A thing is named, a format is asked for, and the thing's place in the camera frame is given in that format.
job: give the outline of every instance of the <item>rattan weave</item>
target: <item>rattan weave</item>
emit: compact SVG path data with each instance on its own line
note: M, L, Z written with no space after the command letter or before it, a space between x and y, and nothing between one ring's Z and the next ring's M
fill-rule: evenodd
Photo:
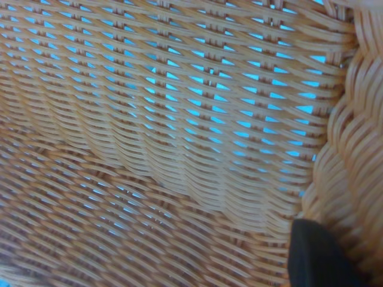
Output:
M287 284L361 39L352 9L318 2L0 2L0 276Z
M360 49L331 113L303 211L337 236L369 286L383 286L383 10L376 9L383 6L365 4L354 10Z

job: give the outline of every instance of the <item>tan wicker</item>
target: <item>tan wicker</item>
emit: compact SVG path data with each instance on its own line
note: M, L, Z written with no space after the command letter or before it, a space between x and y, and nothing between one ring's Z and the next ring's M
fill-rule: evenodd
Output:
M371 286L383 286L383 10L354 13L360 49L331 114L303 211L338 237Z
M3 0L0 16L0 277L287 284L356 36L354 66L382 54L379 26L327 0Z

